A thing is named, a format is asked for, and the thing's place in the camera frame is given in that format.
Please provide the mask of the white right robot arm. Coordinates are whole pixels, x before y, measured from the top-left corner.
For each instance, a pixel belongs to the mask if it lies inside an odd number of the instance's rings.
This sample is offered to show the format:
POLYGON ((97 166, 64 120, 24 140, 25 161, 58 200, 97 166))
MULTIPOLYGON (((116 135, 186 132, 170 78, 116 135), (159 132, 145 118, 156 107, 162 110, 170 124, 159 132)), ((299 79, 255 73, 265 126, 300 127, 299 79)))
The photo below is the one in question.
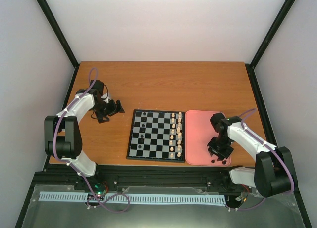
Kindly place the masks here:
POLYGON ((253 187, 264 198, 294 192, 298 182, 288 148, 267 142, 238 116, 226 118, 222 113, 216 113, 210 118, 210 123, 218 134, 207 144, 210 155, 215 155, 219 161, 227 159, 235 142, 255 161, 254 168, 241 166, 231 169, 232 183, 253 187))

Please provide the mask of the black and white chessboard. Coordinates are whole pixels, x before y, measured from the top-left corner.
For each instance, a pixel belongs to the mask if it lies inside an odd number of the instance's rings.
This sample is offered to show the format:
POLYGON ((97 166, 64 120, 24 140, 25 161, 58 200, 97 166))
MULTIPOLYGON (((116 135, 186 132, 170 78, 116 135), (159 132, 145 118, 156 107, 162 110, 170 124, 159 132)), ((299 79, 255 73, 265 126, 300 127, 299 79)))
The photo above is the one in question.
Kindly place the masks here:
POLYGON ((178 111, 135 109, 133 111, 126 158, 184 163, 185 113, 182 112, 182 128, 177 127, 178 113, 178 111), (172 128, 172 113, 175 113, 175 129, 172 128), (145 122, 141 121, 142 117, 146 118, 145 122), (141 134, 144 134, 143 144, 139 144, 138 142, 141 134), (181 158, 177 158, 178 152, 182 153, 181 158), (170 153, 174 153, 174 158, 169 157, 170 153))

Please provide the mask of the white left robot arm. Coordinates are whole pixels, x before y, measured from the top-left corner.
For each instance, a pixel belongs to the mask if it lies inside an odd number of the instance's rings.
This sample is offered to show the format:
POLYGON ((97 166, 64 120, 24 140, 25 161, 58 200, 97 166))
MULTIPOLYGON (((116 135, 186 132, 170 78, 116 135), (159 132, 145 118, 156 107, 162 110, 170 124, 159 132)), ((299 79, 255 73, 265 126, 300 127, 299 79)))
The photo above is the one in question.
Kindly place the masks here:
POLYGON ((44 121, 45 152, 49 156, 71 166, 80 176, 86 176, 85 183, 91 189, 99 189, 103 177, 96 173, 97 164, 83 151, 79 123, 93 111, 98 123, 109 121, 109 117, 124 113, 119 100, 114 101, 109 93, 103 93, 106 85, 99 80, 91 80, 87 89, 77 91, 72 102, 54 116, 44 121))

